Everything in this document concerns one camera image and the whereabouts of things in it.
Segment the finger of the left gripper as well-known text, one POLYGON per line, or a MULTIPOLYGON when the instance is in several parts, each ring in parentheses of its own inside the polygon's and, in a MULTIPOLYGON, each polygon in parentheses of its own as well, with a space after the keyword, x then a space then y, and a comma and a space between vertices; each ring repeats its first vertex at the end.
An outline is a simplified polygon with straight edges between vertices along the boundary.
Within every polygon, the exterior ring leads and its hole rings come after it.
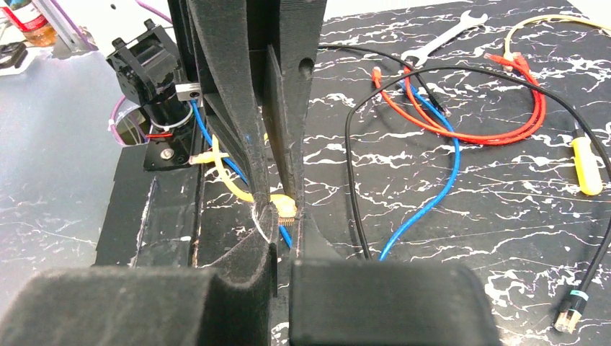
POLYGON ((325 1, 273 1, 263 118, 286 195, 305 202, 303 139, 325 1))
POLYGON ((249 58, 245 1, 188 1, 195 32, 227 115, 244 150, 253 195, 253 219, 269 211, 269 183, 265 162, 263 122, 257 107, 249 58))

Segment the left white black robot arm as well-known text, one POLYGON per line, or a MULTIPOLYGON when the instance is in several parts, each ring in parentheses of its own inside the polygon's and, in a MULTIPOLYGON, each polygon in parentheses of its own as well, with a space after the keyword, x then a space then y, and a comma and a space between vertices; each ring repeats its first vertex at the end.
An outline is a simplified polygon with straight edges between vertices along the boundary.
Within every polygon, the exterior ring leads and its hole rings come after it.
POLYGON ((270 202, 266 152, 286 195, 306 206, 303 139, 325 1, 170 1, 174 35, 147 20, 107 57, 122 93, 157 128, 182 127, 179 86, 195 84, 214 134, 245 174, 257 213, 270 202))

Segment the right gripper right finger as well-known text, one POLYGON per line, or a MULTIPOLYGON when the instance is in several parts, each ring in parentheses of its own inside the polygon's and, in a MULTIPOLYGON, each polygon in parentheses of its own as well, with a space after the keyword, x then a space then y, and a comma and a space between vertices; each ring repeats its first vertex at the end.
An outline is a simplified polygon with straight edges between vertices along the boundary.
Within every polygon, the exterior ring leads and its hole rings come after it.
POLYGON ((462 264, 342 259, 313 220, 293 226, 291 345, 499 345, 482 282, 462 264))

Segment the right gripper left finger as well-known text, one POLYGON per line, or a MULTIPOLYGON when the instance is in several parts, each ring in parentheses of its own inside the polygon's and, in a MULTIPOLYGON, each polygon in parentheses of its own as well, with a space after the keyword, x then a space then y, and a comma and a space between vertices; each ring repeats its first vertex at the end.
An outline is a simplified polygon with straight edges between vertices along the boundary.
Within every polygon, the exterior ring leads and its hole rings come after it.
POLYGON ((3 345, 268 345, 277 231, 206 268, 41 272, 1 319, 3 345))

